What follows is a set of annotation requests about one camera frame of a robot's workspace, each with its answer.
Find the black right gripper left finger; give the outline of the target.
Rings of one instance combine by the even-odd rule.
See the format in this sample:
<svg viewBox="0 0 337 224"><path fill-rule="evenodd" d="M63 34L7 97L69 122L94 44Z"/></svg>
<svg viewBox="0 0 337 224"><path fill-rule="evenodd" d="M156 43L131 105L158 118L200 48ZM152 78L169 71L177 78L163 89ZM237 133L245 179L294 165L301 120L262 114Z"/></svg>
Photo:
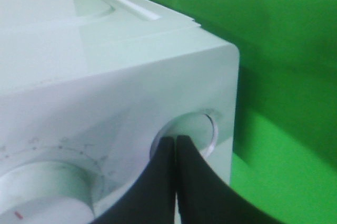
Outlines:
<svg viewBox="0 0 337 224"><path fill-rule="evenodd" d="M175 143L163 137L130 189L92 223L174 223Z"/></svg>

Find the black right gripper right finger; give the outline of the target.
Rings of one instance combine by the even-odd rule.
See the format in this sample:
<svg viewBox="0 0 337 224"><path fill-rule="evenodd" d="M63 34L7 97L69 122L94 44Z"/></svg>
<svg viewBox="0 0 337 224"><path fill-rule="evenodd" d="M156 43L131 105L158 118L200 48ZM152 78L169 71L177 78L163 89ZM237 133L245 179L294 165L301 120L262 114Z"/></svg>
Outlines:
<svg viewBox="0 0 337 224"><path fill-rule="evenodd" d="M189 136L177 137L176 167L182 223L280 223L228 186Z"/></svg>

